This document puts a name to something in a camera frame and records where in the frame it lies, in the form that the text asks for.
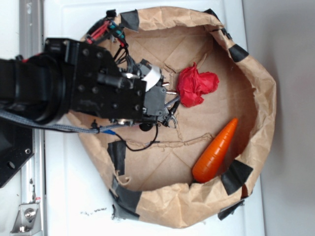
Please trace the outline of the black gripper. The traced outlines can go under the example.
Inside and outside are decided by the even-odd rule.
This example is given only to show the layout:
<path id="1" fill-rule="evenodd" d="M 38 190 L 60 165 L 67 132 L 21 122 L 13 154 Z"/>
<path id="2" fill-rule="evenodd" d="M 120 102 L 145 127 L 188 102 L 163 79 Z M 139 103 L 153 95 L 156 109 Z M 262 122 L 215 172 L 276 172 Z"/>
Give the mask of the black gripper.
<path id="1" fill-rule="evenodd" d="M 127 55 L 125 68 L 102 47 L 68 38 L 47 38 L 44 52 L 59 64 L 71 83 L 69 109 L 108 119 L 118 125 L 138 123 L 150 129 L 175 121 L 178 99 L 168 93 L 158 66 L 146 60 L 135 63 Z"/>

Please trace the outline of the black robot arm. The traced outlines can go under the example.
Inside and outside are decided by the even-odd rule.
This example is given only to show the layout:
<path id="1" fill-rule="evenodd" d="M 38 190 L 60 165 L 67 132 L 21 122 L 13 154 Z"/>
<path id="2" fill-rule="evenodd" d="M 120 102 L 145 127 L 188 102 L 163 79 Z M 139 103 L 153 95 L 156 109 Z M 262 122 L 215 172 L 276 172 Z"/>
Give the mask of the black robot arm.
<path id="1" fill-rule="evenodd" d="M 125 68 L 105 48 L 67 38 L 48 38 L 44 51 L 28 59 L 0 62 L 0 116 L 46 128 L 70 111 L 140 124 L 147 131 L 175 120 L 180 104 L 166 101 L 159 67 L 126 57 Z"/>

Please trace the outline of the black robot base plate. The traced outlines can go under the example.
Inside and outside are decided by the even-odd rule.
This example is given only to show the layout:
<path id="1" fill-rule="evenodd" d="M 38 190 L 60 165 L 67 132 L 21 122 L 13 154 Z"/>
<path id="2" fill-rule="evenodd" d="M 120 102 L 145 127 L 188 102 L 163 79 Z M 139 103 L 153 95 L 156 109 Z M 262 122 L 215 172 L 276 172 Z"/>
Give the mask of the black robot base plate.
<path id="1" fill-rule="evenodd" d="M 33 130 L 0 121 L 0 186 L 17 174 L 33 155 Z"/>

